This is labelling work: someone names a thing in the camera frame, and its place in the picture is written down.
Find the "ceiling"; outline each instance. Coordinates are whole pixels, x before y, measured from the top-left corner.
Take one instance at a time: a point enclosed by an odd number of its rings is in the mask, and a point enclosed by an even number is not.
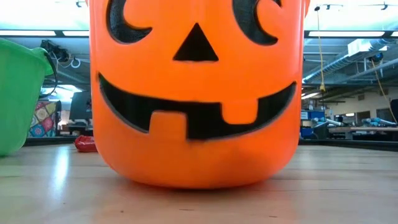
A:
[[[315,7],[320,6],[320,30],[398,30],[398,1],[378,0],[312,0],[309,13],[305,19],[305,30],[318,30],[318,14]],[[0,1],[0,30],[88,30],[89,10],[83,0],[13,0]],[[43,38],[38,37],[13,37],[9,40],[28,48],[39,47]],[[64,74],[61,81],[74,84],[81,89],[89,90],[90,82],[90,46],[88,38],[46,38],[54,44],[67,49],[76,58],[82,59],[78,68],[60,67]],[[355,39],[322,39],[322,56],[325,65],[333,62],[348,50],[348,44]],[[317,38],[305,39],[303,77],[312,74],[320,68],[320,43]],[[397,42],[388,43],[388,50],[383,52],[384,61],[398,58]],[[342,79],[360,73],[364,70],[363,58],[328,74],[329,83],[338,83],[337,77],[344,74]],[[398,70],[395,65],[386,67],[386,78],[396,75]],[[357,78],[350,83],[372,83],[368,76]],[[306,88],[310,93],[315,91],[319,78],[311,80],[313,88]]]

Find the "jack-o'-lantern bucket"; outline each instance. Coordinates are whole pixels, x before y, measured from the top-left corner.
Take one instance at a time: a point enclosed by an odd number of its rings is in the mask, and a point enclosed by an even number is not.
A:
[[[90,2],[94,134],[136,182],[264,180],[299,141],[309,0]]]

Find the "patterned fabric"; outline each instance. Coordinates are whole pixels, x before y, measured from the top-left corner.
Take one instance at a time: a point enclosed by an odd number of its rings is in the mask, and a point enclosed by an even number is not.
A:
[[[28,138],[55,137],[57,102],[39,101],[30,124]]]

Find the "black painted mouth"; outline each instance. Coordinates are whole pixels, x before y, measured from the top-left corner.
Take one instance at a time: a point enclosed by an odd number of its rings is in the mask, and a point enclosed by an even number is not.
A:
[[[210,140],[230,138],[264,128],[283,113],[295,93],[296,83],[258,99],[255,122],[228,124],[221,112],[221,103],[200,103],[163,100],[122,91],[99,75],[101,92],[113,113],[132,128],[148,133],[150,117],[154,111],[179,111],[187,116],[187,138]]]

